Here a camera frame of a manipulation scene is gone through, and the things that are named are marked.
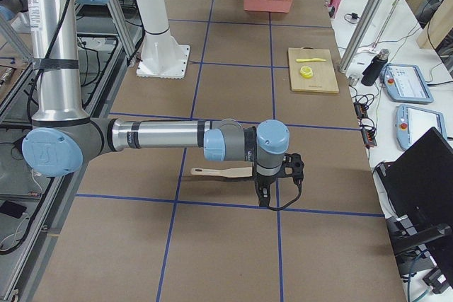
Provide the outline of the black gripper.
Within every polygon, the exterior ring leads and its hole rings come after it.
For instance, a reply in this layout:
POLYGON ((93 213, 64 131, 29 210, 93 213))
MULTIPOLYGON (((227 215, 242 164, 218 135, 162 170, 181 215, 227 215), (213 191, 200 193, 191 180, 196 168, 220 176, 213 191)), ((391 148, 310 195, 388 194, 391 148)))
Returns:
POLYGON ((259 207, 270 206, 270 186, 280 178, 292 178, 299 192, 302 192, 302 182, 304 179, 304 162, 299 153, 285 153, 278 158, 279 163, 273 163, 268 167, 253 164, 255 171, 254 183, 258 196, 259 207))

